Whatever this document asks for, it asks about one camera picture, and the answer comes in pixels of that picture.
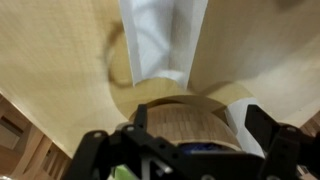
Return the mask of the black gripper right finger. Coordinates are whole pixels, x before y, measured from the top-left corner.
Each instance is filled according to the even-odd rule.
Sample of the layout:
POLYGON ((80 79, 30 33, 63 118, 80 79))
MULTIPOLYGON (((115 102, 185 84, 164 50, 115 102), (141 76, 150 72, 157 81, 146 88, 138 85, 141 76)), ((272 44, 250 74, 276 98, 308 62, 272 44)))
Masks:
POLYGON ((258 105, 247 107, 245 127, 266 152, 260 180, 299 180, 299 165, 316 178, 320 176, 319 133, 313 137, 295 126, 278 123, 258 105))

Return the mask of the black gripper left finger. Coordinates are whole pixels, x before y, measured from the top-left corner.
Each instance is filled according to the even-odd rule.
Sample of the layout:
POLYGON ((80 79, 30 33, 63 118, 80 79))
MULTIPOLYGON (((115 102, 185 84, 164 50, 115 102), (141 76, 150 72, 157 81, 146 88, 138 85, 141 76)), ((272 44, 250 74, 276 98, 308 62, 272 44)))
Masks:
POLYGON ((117 131, 117 163, 139 180, 187 180, 187 156, 162 137, 146 131, 147 107, 139 105, 134 122, 117 131))

